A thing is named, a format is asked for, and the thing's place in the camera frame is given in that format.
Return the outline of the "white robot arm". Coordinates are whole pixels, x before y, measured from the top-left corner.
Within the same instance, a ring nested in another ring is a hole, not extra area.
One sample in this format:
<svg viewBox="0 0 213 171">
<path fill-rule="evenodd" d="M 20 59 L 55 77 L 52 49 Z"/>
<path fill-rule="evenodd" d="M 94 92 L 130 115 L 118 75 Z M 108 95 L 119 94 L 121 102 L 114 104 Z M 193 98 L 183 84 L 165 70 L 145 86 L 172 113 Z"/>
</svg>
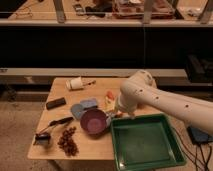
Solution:
<svg viewBox="0 0 213 171">
<path fill-rule="evenodd" d="M 154 83 L 148 71 L 134 73 L 121 84 L 116 109 L 133 117 L 137 105 L 146 104 L 213 135 L 213 102 L 166 92 Z"/>
</svg>

